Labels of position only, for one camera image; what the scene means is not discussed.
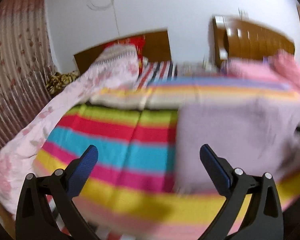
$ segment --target lavender cloth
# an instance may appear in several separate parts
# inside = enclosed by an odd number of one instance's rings
[[[236,106],[185,105],[178,111],[176,186],[180,193],[215,191],[199,158],[207,143],[235,168],[276,181],[300,169],[300,151],[292,147],[300,124],[300,104],[256,99]]]

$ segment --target blue gripper pad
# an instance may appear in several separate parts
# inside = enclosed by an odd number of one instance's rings
[[[80,158],[80,163],[67,181],[67,195],[70,199],[79,196],[97,162],[98,149],[94,145],[90,145]]]
[[[230,174],[231,165],[225,159],[217,157],[207,144],[203,145],[200,149],[200,160],[218,193],[221,196],[230,196],[230,187],[233,180]]]

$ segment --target pink blanket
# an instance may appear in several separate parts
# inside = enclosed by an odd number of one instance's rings
[[[257,60],[232,58],[222,66],[227,76],[234,76],[241,79],[262,80],[270,82],[286,82],[276,73],[269,63]]]
[[[138,78],[136,49],[121,57],[92,64],[78,80],[53,98],[36,118],[0,151],[0,202],[16,215],[21,188],[38,150],[61,117],[101,88],[132,86]]]
[[[300,65],[295,62],[293,55],[284,50],[279,50],[271,59],[271,62],[278,74],[300,88]]]
[[[285,83],[300,93],[300,65],[295,62],[293,55],[284,50],[269,57],[267,63],[232,58],[223,64],[221,71],[240,79]]]

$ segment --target white wall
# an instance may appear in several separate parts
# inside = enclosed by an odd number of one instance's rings
[[[110,0],[93,0],[106,5]],[[115,0],[120,36],[167,27],[173,60],[209,57],[209,22],[214,14],[238,15],[245,10],[294,40],[300,62],[300,21],[296,0]],[[114,11],[92,11],[87,0],[47,0],[50,40],[60,71],[75,69],[73,55],[118,36]]]

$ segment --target red pillow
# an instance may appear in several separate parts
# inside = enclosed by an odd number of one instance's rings
[[[107,44],[105,44],[104,48],[108,48],[114,44],[133,44],[136,46],[137,49],[137,54],[138,54],[138,60],[139,60],[139,76],[142,74],[142,69],[143,69],[143,55],[142,55],[142,50],[144,45],[146,44],[145,36],[137,36],[137,37],[132,37],[132,38],[125,38],[122,40],[117,40],[117,41],[111,41]]]

